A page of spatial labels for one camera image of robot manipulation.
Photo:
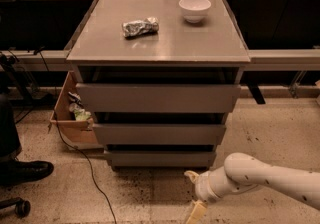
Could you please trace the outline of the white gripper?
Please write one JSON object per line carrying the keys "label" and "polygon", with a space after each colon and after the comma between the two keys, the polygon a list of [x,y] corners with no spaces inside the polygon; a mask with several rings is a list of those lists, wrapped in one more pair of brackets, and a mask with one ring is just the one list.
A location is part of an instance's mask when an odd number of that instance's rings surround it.
{"label": "white gripper", "polygon": [[205,203],[214,203],[219,200],[219,197],[213,192],[210,186],[209,171],[199,175],[192,170],[187,170],[184,172],[184,175],[194,184],[195,194],[199,199],[191,202],[185,224],[197,224],[206,213],[207,205]]}

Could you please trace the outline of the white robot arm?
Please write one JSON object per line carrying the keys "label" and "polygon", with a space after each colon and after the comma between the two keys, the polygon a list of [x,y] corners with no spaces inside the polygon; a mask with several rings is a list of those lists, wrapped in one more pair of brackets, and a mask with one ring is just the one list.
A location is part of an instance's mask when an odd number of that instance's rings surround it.
{"label": "white robot arm", "polygon": [[269,187],[317,210],[320,209],[320,174],[318,172],[270,165],[244,153],[232,153],[222,167],[198,174],[186,171],[194,184],[196,201],[186,224],[197,224],[211,203],[227,195]]}

